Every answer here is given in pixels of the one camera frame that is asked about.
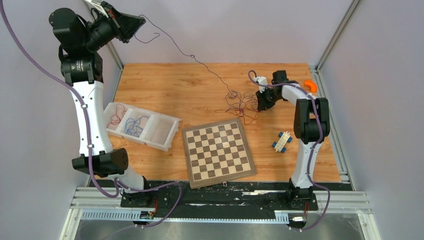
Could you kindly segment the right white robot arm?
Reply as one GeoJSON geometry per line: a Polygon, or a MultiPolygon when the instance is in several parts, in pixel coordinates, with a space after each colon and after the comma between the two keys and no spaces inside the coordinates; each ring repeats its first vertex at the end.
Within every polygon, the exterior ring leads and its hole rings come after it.
{"type": "Polygon", "coordinates": [[[284,100],[295,106],[293,131],[298,140],[295,170],[289,179],[284,202],[288,208],[302,210],[313,201],[313,173],[322,143],[330,133],[329,102],[325,97],[315,97],[294,80],[289,80],[284,70],[275,71],[272,81],[254,75],[250,80],[258,86],[257,110],[272,108],[284,100]]]}

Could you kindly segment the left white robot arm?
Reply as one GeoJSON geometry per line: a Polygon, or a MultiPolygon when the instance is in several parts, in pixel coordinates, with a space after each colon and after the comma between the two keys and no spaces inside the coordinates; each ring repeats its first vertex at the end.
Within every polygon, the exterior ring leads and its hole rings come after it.
{"type": "Polygon", "coordinates": [[[92,0],[90,5],[92,22],[67,7],[56,9],[48,19],[59,41],[60,70],[77,113],[79,155],[71,164],[92,179],[109,178],[116,188],[134,193],[133,200],[140,207],[147,207],[153,201],[153,193],[145,188],[146,179],[130,167],[124,148],[112,147],[107,133],[103,60],[98,53],[113,39],[128,43],[145,19],[121,13],[104,0],[92,0]]]}

